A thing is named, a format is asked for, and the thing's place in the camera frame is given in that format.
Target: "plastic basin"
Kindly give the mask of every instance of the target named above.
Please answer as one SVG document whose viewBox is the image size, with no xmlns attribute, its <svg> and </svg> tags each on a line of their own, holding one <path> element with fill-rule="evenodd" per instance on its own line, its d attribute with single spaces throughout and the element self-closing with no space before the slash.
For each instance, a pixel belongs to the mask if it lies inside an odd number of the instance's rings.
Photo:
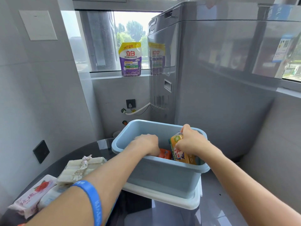
<svg viewBox="0 0 301 226">
<path fill-rule="evenodd" d="M 134 120 L 122 130 L 112 143 L 112 151 L 122 152 L 127 145 L 141 134 L 152 134 L 159 138 L 159 147 L 170 149 L 169 139 L 181 130 L 182 126 L 153 121 Z M 207 135 L 204 131 L 192 128 Z M 155 156 L 145 156 L 135 167 L 127 182 L 171 194 L 191 198 L 201 173 L 209 171 L 209 166 L 191 165 Z"/>
</svg>

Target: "electrical outlet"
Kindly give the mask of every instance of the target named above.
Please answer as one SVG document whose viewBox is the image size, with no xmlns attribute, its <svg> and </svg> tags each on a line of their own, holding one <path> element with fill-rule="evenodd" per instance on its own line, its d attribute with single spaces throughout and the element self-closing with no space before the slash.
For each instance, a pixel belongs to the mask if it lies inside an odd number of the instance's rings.
<svg viewBox="0 0 301 226">
<path fill-rule="evenodd" d="M 36 148 L 33 150 L 36 158 L 38 159 L 39 163 L 42 163 L 46 156 L 49 154 L 49 149 L 45 143 L 45 140 L 42 140 Z"/>
<path fill-rule="evenodd" d="M 129 107 L 129 104 L 132 105 L 131 108 L 136 108 L 136 100 L 135 100 L 135 99 L 129 99 L 129 100 L 126 100 L 126 107 L 127 107 L 127 108 L 130 108 L 130 107 Z"/>
</svg>

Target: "white packaging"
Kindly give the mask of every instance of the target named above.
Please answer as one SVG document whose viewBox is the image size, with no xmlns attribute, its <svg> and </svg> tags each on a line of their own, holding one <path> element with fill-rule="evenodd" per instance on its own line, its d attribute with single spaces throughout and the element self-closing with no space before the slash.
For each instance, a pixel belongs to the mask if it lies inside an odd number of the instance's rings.
<svg viewBox="0 0 301 226">
<path fill-rule="evenodd" d="M 18 198 L 8 208 L 18 211 L 25 219 L 34 215 L 38 208 L 37 205 L 41 198 L 56 184 L 56 178 L 51 175 L 45 175 L 25 194 Z"/>
<path fill-rule="evenodd" d="M 81 180 L 85 175 L 91 173 L 105 162 L 106 159 L 104 157 L 92 158 L 91 155 L 88 157 L 84 156 L 79 160 L 70 160 L 59 175 L 57 184 L 71 185 Z"/>
<path fill-rule="evenodd" d="M 43 208 L 47 207 L 52 201 L 58 198 L 63 192 L 65 192 L 70 186 L 54 186 L 47 194 L 45 194 L 38 204 L 38 209 L 41 211 Z"/>
</svg>

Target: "tree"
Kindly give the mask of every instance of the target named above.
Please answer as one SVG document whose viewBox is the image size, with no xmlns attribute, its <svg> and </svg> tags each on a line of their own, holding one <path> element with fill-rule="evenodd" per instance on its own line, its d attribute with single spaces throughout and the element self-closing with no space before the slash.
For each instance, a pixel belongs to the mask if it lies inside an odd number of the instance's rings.
<svg viewBox="0 0 301 226">
<path fill-rule="evenodd" d="M 147 36 L 141 37 L 140 41 L 141 43 L 141 50 L 142 50 L 142 56 L 148 57 L 148 38 Z"/>
<path fill-rule="evenodd" d="M 120 47 L 122 43 L 127 43 L 127 42 L 133 42 L 131 36 L 129 34 L 126 34 L 125 32 L 118 32 L 117 33 L 118 47 Z"/>
<path fill-rule="evenodd" d="M 126 29 L 124 28 L 124 25 L 122 23 L 118 24 L 117 32 L 125 32 Z"/>
<path fill-rule="evenodd" d="M 145 35 L 143 31 L 143 26 L 137 21 L 129 21 L 126 24 L 126 30 L 129 35 L 133 38 L 134 42 L 138 42 L 142 36 Z"/>
</svg>

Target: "blue silicone bracelet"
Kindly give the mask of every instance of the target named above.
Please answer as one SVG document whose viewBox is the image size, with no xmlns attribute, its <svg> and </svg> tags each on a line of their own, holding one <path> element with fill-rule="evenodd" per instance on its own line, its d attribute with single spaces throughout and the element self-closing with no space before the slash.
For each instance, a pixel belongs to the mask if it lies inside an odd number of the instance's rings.
<svg viewBox="0 0 301 226">
<path fill-rule="evenodd" d="M 102 220 L 101 202 L 97 190 L 94 186 L 85 180 L 75 182 L 72 186 L 77 186 L 88 195 L 94 216 L 94 226 L 100 226 Z"/>
</svg>

